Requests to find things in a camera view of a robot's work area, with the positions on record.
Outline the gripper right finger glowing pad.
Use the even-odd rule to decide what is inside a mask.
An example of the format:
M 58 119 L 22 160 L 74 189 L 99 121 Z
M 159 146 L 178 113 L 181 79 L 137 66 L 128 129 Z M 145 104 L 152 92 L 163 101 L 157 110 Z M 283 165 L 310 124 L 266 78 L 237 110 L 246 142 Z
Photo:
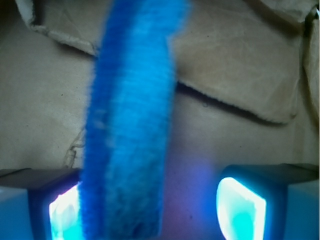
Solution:
M 318 240 L 320 171 L 309 163 L 231 164 L 216 213 L 226 240 Z

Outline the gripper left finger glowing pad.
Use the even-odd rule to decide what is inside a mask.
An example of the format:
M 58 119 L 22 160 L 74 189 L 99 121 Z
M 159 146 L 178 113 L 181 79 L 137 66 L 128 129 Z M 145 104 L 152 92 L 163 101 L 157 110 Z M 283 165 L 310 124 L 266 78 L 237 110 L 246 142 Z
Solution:
M 35 240 L 51 240 L 49 206 L 59 195 L 76 186 L 80 180 L 78 168 L 2 169 L 2 187 L 27 190 L 31 230 Z

